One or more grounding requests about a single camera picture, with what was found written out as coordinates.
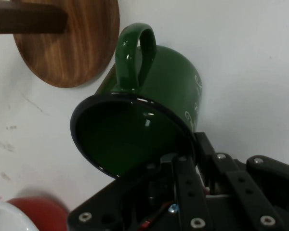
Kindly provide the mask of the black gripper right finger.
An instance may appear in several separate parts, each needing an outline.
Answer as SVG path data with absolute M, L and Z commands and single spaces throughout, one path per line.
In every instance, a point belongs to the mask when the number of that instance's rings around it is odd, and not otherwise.
M 215 152 L 204 132 L 194 136 L 213 229 L 289 231 L 289 165 L 264 155 L 242 163 Z

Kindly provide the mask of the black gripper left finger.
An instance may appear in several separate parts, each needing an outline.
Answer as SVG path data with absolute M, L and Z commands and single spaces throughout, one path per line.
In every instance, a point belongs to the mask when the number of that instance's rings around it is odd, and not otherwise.
M 70 231 L 211 231 L 191 157 L 168 154 L 114 180 L 68 216 Z

